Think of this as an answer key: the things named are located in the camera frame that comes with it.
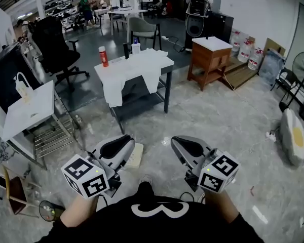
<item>gray floor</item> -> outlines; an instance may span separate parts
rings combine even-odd
[[[184,79],[186,71],[182,70],[177,75]],[[298,169],[291,167],[279,141],[264,141],[266,131],[278,123],[267,118],[281,117],[278,102],[282,91],[270,92],[270,86],[256,76],[239,88],[238,93],[261,112],[220,82],[209,84],[201,92],[196,83],[184,80],[173,86],[168,114],[163,113],[162,105],[157,105],[151,111],[128,120],[124,125],[126,132],[144,144],[141,166],[137,170],[121,171],[123,184],[114,198],[107,201],[115,203],[134,194],[143,174],[153,177],[156,194],[179,197],[188,191],[197,200],[201,191],[193,193],[185,183],[186,170],[170,146],[170,138],[174,135],[196,136],[212,147],[228,151],[241,162],[236,182],[227,191],[264,241],[302,242],[304,226],[300,228],[299,219],[304,217],[304,164]],[[88,150],[100,140],[120,134],[104,99],[74,113],[83,119],[82,136],[78,134],[78,137],[85,141]],[[47,171],[32,168],[32,176],[43,186],[41,198],[61,202],[65,206],[70,204],[75,193],[68,187],[60,168],[75,153],[79,150],[74,145],[70,146],[46,158]],[[250,194],[252,186],[254,196]],[[254,213],[254,206],[268,220],[267,224]],[[101,200],[98,208],[103,207]],[[47,234],[51,226],[52,223],[42,219],[13,216],[7,201],[0,201],[0,243],[33,242]]]
[[[153,24],[160,23],[161,35],[175,36],[179,38],[178,43],[184,44],[185,25],[183,21],[176,19],[151,19],[145,17],[145,19]],[[108,59],[115,59],[124,55],[123,43],[126,42],[127,31],[122,29],[122,24],[119,23],[119,32],[115,25],[114,35],[110,32],[110,20],[108,15],[104,15],[102,19],[101,29],[89,29],[71,31],[65,35],[66,40],[78,39],[77,51],[81,54],[80,59],[75,63],[82,71],[87,71],[90,74],[89,78],[86,78],[84,74],[78,76],[72,76],[70,78],[73,83],[75,91],[69,92],[67,82],[64,80],[61,84],[56,86],[58,94],[63,99],[66,107],[70,111],[79,109],[88,103],[95,101],[103,97],[103,90],[100,80],[94,70],[94,66],[101,64],[98,48],[105,46]],[[153,41],[151,39],[141,39],[141,49],[152,48]],[[165,40],[162,40],[162,50],[169,52],[169,58],[175,62],[174,68],[182,68],[189,65],[190,56],[188,53],[178,53],[173,49],[173,44]],[[156,42],[155,49],[159,49],[159,42]],[[37,63],[37,70],[39,76],[44,82],[48,80],[56,80],[55,76],[50,76],[43,72],[39,63]]]

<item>white container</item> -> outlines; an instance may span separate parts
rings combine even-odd
[[[249,41],[245,41],[240,48],[238,60],[243,63],[247,63],[248,59],[250,58],[250,53],[251,53],[251,45]]]
[[[237,52],[240,49],[240,33],[236,31],[231,39],[232,51]]]
[[[262,59],[262,50],[256,50],[256,52],[253,53],[253,55],[250,58],[250,61],[248,63],[248,68],[253,71],[258,70],[261,59]]]
[[[23,76],[24,80],[28,84],[28,87],[26,86],[26,84],[23,81],[18,80],[19,75]],[[21,96],[21,98],[23,99],[24,103],[30,102],[30,100],[33,96],[34,90],[31,88],[31,86],[28,83],[24,74],[21,72],[18,72],[17,75],[14,77],[14,80],[16,81],[16,90],[19,93],[19,95]]]
[[[141,43],[137,42],[137,39],[134,39],[134,43],[132,44],[132,53],[139,54],[141,52]]]

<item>wooden cabinet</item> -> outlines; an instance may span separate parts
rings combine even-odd
[[[232,46],[216,37],[193,39],[193,51],[189,66],[188,80],[195,80],[201,90],[210,82],[224,75],[229,63]],[[193,67],[201,67],[201,74],[194,74]]]

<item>white table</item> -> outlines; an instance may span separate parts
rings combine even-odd
[[[110,11],[110,7],[106,8],[106,9],[97,9],[94,11],[94,14],[96,17],[99,17],[99,21],[100,21],[100,29],[101,29],[101,15],[106,14]]]
[[[115,10],[115,11],[109,11],[108,13],[110,14],[110,27],[111,27],[111,34],[113,35],[113,28],[112,28],[112,16],[114,14],[120,14],[123,17],[127,16],[127,15],[131,15],[131,14],[141,14],[141,18],[144,19],[143,13],[147,12],[147,10],[126,10],[126,11],[122,11],[122,10]]]
[[[158,84],[158,89],[166,88],[165,96],[163,97],[163,95],[161,95],[159,91],[150,94],[146,90],[140,90],[135,92],[135,99],[129,98],[129,100],[127,100],[124,97],[122,98],[123,100],[122,106],[111,107],[110,108],[111,114],[113,117],[115,117],[123,134],[125,133],[125,130],[121,124],[121,121],[131,118],[135,115],[138,115],[150,109],[154,105],[164,102],[164,112],[168,113],[174,61],[172,61],[168,57],[156,58],[154,53],[159,53],[159,52],[156,52],[154,49],[147,49],[145,51],[141,51],[140,54],[136,54],[134,56],[149,54],[150,57],[155,59],[155,61],[158,63],[161,69],[161,75],[167,74],[166,82],[164,82],[162,79],[159,79],[159,84]],[[108,73],[110,72],[114,76],[124,75],[126,82],[135,82],[136,78],[140,78],[139,71],[135,71],[135,69],[132,68],[130,62],[125,60],[125,56],[114,60],[110,60],[108,67],[103,67],[102,64],[97,65],[95,66],[95,70],[102,83],[104,79],[108,78],[108,76],[106,75],[109,75]]]
[[[71,128],[67,129],[65,127],[66,122],[62,123],[54,113],[54,102],[55,102],[54,97],[62,105],[62,107],[64,107],[64,109],[66,111],[66,115],[68,115],[68,117],[69,117],[70,125],[73,128],[73,132],[71,131],[73,133],[73,136],[69,132],[69,130],[72,130],[72,129]],[[55,129],[54,127],[52,127],[51,133],[48,133],[48,134],[46,133],[45,136],[43,136],[43,137],[42,137],[42,134],[34,137],[33,144],[34,144],[35,158],[31,158],[30,156],[23,154],[22,152],[20,152],[16,148],[14,148],[14,146],[11,144],[10,139],[12,139],[14,136],[21,133],[24,130],[31,129],[31,128],[39,125],[40,123],[46,121],[50,117],[53,117],[53,119],[55,120],[55,122],[57,123],[57,125],[60,128]],[[57,93],[54,89],[53,81],[50,81],[50,82],[40,86],[36,90],[34,90],[33,98],[28,103],[24,103],[23,99],[21,98],[17,102],[15,102],[14,104],[9,106],[6,120],[5,120],[4,129],[3,129],[2,140],[7,141],[7,143],[10,146],[12,146],[17,152],[19,152],[21,155],[26,157],[31,162],[35,163],[36,165],[38,165],[39,167],[41,167],[43,169],[46,169],[45,165],[42,165],[38,161],[36,161],[38,158],[41,158],[44,155],[47,155],[72,142],[75,142],[78,145],[78,147],[82,150],[82,147],[80,146],[78,141],[75,139],[73,122],[74,122],[74,120],[72,119],[72,117],[70,116],[68,111],[66,110],[64,104],[62,103],[61,99],[59,98],[59,96],[57,95]],[[68,137],[67,139],[71,139],[71,142],[68,142],[67,144],[64,144],[48,153],[42,154],[42,152],[47,152],[47,150],[49,148],[55,146],[56,144],[66,141],[66,139],[65,139],[65,140],[59,141],[58,143],[56,143],[54,145],[51,145],[48,148],[45,148],[44,150],[42,150],[39,153],[36,153],[36,150],[38,150],[39,148],[43,149],[44,146],[46,146],[47,144],[60,139],[61,137],[47,142],[47,140],[48,140],[47,136],[49,136],[50,134],[53,135],[54,132],[59,132],[59,130],[62,130],[62,131],[58,135],[63,134],[63,132],[64,132],[65,135]]]

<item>black office chair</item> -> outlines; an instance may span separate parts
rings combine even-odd
[[[79,68],[74,66],[68,69],[79,58],[80,53],[75,48],[75,41],[69,41],[73,45],[73,51],[65,43],[62,24],[59,20],[52,16],[44,18],[36,25],[36,29],[32,35],[32,39],[41,50],[42,56],[39,58],[44,71],[56,74],[63,71],[62,74],[56,75],[57,81],[55,85],[59,84],[62,80],[66,79],[71,92],[74,91],[73,86],[70,84],[69,76],[85,74],[89,76],[86,71],[79,71]]]

